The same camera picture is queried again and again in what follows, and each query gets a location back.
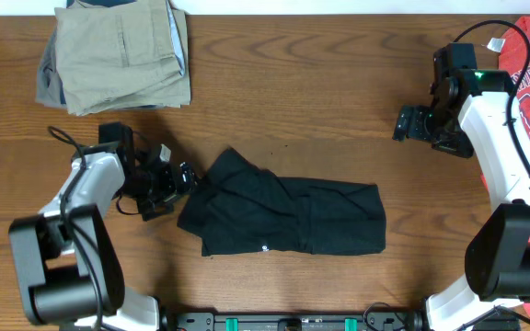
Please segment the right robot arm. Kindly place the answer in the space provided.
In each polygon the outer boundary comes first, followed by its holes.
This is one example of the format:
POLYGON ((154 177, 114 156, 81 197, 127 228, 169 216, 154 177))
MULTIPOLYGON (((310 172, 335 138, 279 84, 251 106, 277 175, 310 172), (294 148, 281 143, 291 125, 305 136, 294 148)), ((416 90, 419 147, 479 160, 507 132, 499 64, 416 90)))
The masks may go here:
POLYGON ((467 66, 436 72, 428 106, 405 106, 394 140, 475 156, 491 215, 465 253, 465 271, 425 302, 428 330, 463 330, 530 302, 530 142, 512 78, 467 66))

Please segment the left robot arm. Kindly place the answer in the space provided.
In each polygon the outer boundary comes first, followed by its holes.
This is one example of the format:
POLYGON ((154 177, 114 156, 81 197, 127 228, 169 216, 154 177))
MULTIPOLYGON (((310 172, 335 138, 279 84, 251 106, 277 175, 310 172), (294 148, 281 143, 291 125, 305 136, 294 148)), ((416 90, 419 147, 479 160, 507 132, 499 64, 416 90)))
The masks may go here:
POLYGON ((8 230, 25 316, 62 330, 166 330, 159 300, 125 284, 103 218, 112 202, 135 200, 146 221, 173 210, 197 184, 159 145, 135 152, 118 143, 79 147, 57 195, 8 230))

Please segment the black t-shirt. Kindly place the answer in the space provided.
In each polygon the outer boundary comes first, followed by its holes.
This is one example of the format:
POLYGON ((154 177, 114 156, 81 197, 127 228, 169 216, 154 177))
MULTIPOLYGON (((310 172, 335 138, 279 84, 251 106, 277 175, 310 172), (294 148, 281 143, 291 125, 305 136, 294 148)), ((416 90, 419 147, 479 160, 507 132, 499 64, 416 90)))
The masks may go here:
POLYGON ((202 255, 294 251, 360 256, 386 249, 386 212, 375 184, 278 177, 223 151, 188 198, 180 229, 202 255))

